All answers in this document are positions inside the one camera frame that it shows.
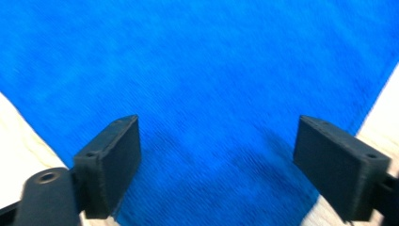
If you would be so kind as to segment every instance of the blue towel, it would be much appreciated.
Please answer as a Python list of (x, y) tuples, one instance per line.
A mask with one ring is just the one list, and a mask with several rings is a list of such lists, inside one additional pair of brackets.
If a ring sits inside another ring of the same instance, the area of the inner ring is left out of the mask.
[(122, 225), (297, 225), (300, 114), (359, 129), (399, 59), (389, 1), (4, 1), (0, 90), (72, 166), (138, 114)]

